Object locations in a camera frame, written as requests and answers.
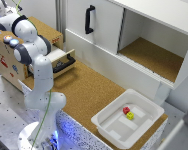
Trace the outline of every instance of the cork countertop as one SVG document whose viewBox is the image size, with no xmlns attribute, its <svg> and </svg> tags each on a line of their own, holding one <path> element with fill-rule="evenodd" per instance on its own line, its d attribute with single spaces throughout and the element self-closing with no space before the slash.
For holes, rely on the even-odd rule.
<svg viewBox="0 0 188 150">
<path fill-rule="evenodd" d="M 33 89 L 32 76 L 23 82 Z M 52 91 L 66 95 L 67 104 L 63 109 L 66 113 L 114 150 L 119 150 L 99 134 L 91 118 L 125 92 L 125 89 L 77 61 L 74 68 L 55 79 Z M 129 150 L 139 150 L 166 119 L 167 115 L 162 115 Z"/>
<path fill-rule="evenodd" d="M 34 17 L 29 17 L 29 20 L 36 26 L 38 35 L 44 36 L 48 41 L 52 43 L 52 40 L 56 37 L 63 36 L 62 33 L 56 31 L 55 29 L 51 28 L 50 26 L 44 24 L 43 22 L 39 21 L 38 19 Z M 20 44 L 23 43 L 23 40 L 16 37 L 12 32 L 10 31 L 1 31 L 0 34 L 0 41 L 3 42 L 3 38 L 6 35 L 11 35 L 14 39 L 18 39 Z"/>
</svg>

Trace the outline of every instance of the black handle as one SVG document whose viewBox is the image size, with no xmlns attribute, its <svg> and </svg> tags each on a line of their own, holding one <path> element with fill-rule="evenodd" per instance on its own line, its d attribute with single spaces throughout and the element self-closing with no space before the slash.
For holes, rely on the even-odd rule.
<svg viewBox="0 0 188 150">
<path fill-rule="evenodd" d="M 70 54 L 67 55 L 67 58 L 69 61 L 61 66 L 53 68 L 53 73 L 57 73 L 65 68 L 67 68 L 68 66 L 74 64 L 76 61 L 73 57 L 70 56 Z"/>
<path fill-rule="evenodd" d="M 86 21 L 85 21 L 85 31 L 86 34 L 92 33 L 94 30 L 90 28 L 90 12 L 95 10 L 95 7 L 90 5 L 90 8 L 86 10 Z"/>
</svg>

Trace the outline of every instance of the yellow object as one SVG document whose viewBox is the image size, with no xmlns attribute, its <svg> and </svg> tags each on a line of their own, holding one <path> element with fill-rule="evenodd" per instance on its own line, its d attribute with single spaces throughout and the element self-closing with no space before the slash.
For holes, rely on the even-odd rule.
<svg viewBox="0 0 188 150">
<path fill-rule="evenodd" d="M 129 120 L 132 120 L 132 119 L 134 118 L 134 114 L 133 114 L 132 112 L 128 112 L 128 113 L 127 113 L 127 118 L 128 118 Z"/>
</svg>

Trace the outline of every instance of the toy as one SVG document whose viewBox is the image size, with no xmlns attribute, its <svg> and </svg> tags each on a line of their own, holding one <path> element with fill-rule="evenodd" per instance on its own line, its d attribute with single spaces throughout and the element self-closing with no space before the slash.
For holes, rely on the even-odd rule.
<svg viewBox="0 0 188 150">
<path fill-rule="evenodd" d="M 132 120 L 132 119 L 134 118 L 134 114 L 133 114 L 132 112 L 128 112 L 128 113 L 127 113 L 127 118 L 128 118 L 129 120 Z"/>
<path fill-rule="evenodd" d="M 124 108 L 123 108 L 123 112 L 124 112 L 125 115 L 126 115 L 128 112 L 130 112 L 129 107 L 124 107 Z"/>
</svg>

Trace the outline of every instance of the cabinet door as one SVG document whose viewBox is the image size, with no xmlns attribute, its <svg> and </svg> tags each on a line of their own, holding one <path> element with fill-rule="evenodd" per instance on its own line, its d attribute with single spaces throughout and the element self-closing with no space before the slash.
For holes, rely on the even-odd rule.
<svg viewBox="0 0 188 150">
<path fill-rule="evenodd" d="M 90 12 L 90 28 L 94 31 L 85 33 L 85 15 L 90 5 L 95 10 Z M 89 42 L 116 54 L 122 24 L 123 8 L 107 0 L 68 0 L 67 29 Z"/>
</svg>

